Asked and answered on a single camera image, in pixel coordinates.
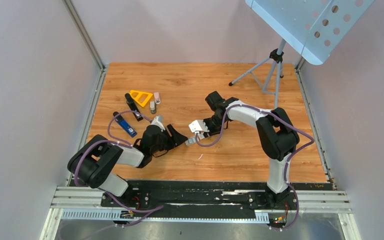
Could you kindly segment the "grey white stapler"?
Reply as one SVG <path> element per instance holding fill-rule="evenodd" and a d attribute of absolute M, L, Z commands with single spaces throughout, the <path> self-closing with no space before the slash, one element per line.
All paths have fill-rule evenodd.
<path fill-rule="evenodd" d="M 149 108 L 150 108 L 150 112 L 152 114 L 156 114 L 157 113 L 157 105 L 156 105 L 155 101 L 151 101 L 149 103 Z"/>

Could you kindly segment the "pink stapler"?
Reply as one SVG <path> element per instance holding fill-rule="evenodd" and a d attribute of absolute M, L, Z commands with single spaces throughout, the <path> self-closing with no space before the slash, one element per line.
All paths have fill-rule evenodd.
<path fill-rule="evenodd" d="M 158 105 L 161 103 L 161 95 L 159 92 L 154 92 L 153 93 L 153 97 L 154 97 L 154 102 Z"/>

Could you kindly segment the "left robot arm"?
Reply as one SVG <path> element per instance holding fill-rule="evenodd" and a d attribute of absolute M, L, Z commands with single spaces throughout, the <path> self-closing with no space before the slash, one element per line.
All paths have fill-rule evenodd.
<path fill-rule="evenodd" d="M 109 192 L 114 195 L 115 202 L 126 207 L 132 203 L 133 193 L 128 189 L 128 182 L 112 172 L 115 165 L 144 168 L 153 158 L 168 153 L 187 140 L 171 124 L 148 125 L 132 147 L 97 134 L 70 158 L 67 169 L 77 177 L 79 184 Z"/>

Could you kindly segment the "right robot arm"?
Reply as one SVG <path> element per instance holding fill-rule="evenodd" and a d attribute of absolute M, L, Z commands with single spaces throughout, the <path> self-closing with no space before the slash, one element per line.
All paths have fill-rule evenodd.
<path fill-rule="evenodd" d="M 300 138 L 286 114 L 278 107 L 263 109 L 244 103 L 236 97 L 224 99 L 217 91 L 210 93 L 205 102 L 213 115 L 205 118 L 202 132 L 220 139 L 228 122 L 238 121 L 257 129 L 262 150 L 269 159 L 268 193 L 266 204 L 278 209 L 286 201 L 284 192 L 289 188 L 287 160 L 296 150 Z"/>

